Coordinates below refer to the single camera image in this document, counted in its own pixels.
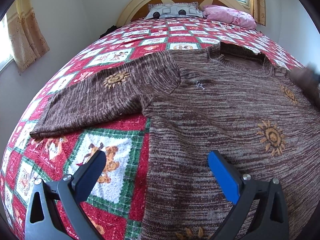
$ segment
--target sun embroidery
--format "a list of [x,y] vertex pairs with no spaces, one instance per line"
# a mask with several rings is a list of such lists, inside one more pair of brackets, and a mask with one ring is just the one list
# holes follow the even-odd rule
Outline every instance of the sun embroidery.
[[290,100],[297,105],[298,104],[298,100],[295,98],[294,94],[291,92],[291,90],[287,89],[286,87],[284,87],[283,85],[280,85],[281,91],[288,97],[290,98]]
[[[203,228],[199,227],[199,231],[198,231],[198,236],[194,236],[191,229],[190,228],[185,228],[186,230],[186,234],[187,234],[187,237],[189,240],[207,240],[207,239],[210,239],[212,235],[208,236],[207,238],[204,238],[203,236]],[[180,233],[176,233],[176,237],[179,239],[179,240],[185,240],[185,236],[183,234],[180,234]]]
[[264,143],[267,142],[266,145],[266,152],[272,149],[271,155],[272,156],[280,156],[285,149],[284,144],[286,141],[284,140],[284,134],[281,129],[277,127],[277,124],[272,125],[270,121],[258,124],[258,127],[262,131],[258,131],[257,135],[264,136],[260,142]]
[[103,82],[104,87],[115,87],[116,84],[120,85],[121,82],[124,82],[126,78],[130,77],[130,74],[127,71],[122,71],[108,76]]

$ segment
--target blue gripper pad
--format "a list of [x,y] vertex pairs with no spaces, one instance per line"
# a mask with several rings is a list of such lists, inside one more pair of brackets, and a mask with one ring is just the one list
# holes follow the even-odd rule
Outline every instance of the blue gripper pad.
[[226,199],[235,205],[242,189],[241,174],[216,150],[209,153],[208,164]]

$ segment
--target bedspread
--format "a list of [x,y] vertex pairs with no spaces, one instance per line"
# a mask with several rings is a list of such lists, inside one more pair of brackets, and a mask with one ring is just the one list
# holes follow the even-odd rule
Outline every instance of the bedspread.
[[[147,190],[150,120],[141,114],[41,141],[29,136],[52,94],[104,68],[118,66],[165,49],[200,49],[220,41],[263,52],[273,64],[301,64],[257,31],[198,18],[138,20],[96,41],[71,59],[36,94],[13,131],[2,162],[1,197],[12,231],[24,239],[26,207],[36,178],[73,174],[97,149],[106,152],[109,169],[86,202],[85,213],[105,239],[138,239]],[[77,238],[57,203],[68,233]]]

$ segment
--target metal bolt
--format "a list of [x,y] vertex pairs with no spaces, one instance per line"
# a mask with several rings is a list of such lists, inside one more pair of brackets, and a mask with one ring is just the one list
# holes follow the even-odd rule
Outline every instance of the metal bolt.
[[68,180],[71,180],[72,176],[70,174],[66,174],[63,176],[63,180],[64,181],[68,181]]
[[35,180],[35,184],[36,184],[36,185],[39,185],[41,182],[42,182],[42,179],[36,179],[36,180]]
[[251,179],[251,175],[250,175],[250,174],[243,174],[243,175],[242,175],[242,178],[243,178],[244,180],[250,180],[250,179]]
[[279,179],[277,179],[277,178],[273,178],[272,182],[273,182],[273,184],[279,184],[280,183]]

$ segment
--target striped sweater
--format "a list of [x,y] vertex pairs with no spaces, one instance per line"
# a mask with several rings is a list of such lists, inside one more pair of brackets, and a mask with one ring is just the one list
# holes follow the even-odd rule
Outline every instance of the striped sweater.
[[255,179],[279,178],[290,239],[300,233],[320,199],[320,114],[286,69],[224,43],[149,54],[55,94],[30,135],[58,136],[139,112],[151,118],[142,240],[219,227],[232,204],[208,168],[213,149]]

